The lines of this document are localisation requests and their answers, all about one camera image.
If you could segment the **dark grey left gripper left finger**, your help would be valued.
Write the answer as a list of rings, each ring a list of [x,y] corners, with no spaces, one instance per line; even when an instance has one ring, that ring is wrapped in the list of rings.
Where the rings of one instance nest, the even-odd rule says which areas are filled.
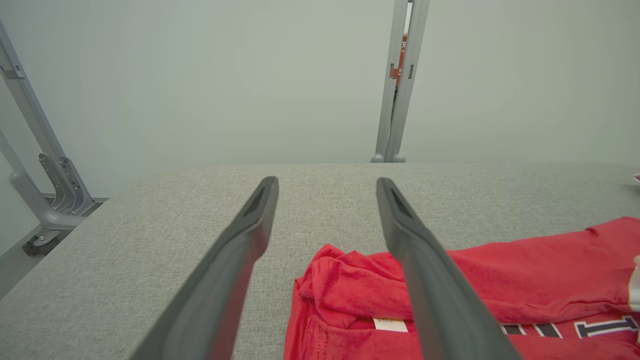
[[[261,180],[131,355],[133,360],[229,360],[254,264],[268,248],[279,180]]]

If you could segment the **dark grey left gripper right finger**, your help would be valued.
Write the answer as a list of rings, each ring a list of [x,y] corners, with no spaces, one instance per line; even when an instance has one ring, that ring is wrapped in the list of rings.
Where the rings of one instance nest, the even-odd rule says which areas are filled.
[[[425,360],[519,360],[473,287],[391,178],[376,182],[387,249],[400,262]]]

